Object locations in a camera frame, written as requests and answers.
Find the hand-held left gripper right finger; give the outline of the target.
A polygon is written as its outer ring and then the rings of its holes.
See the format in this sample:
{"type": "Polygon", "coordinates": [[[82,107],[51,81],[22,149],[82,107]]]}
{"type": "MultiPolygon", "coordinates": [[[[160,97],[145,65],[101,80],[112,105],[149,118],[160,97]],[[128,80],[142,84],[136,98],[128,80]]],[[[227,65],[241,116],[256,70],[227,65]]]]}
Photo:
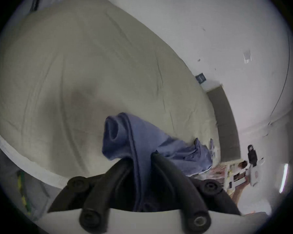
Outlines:
{"type": "Polygon", "coordinates": [[[238,207],[218,181],[187,177],[157,151],[151,154],[151,163],[173,193],[173,199],[181,210],[186,233],[206,232],[213,223],[209,210],[229,216],[241,216],[238,207]]]}

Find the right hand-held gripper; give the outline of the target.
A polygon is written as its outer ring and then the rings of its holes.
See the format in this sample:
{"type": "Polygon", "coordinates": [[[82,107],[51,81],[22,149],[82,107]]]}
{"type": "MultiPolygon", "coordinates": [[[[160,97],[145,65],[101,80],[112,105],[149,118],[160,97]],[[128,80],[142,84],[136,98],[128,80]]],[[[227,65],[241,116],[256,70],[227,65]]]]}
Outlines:
{"type": "Polygon", "coordinates": [[[265,158],[258,160],[256,151],[253,145],[248,146],[248,160],[250,185],[256,187],[262,178],[262,166],[265,163],[265,158]]]}

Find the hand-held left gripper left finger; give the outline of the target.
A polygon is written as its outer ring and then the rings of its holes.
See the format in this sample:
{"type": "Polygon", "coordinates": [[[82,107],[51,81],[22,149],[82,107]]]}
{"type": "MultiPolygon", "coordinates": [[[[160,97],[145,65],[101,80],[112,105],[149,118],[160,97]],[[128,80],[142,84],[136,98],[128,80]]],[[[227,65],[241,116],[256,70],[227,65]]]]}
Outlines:
{"type": "Polygon", "coordinates": [[[81,209],[83,229],[107,229],[110,208],[133,211],[134,205],[133,161],[123,158],[105,174],[71,178],[48,213],[81,209]]]}

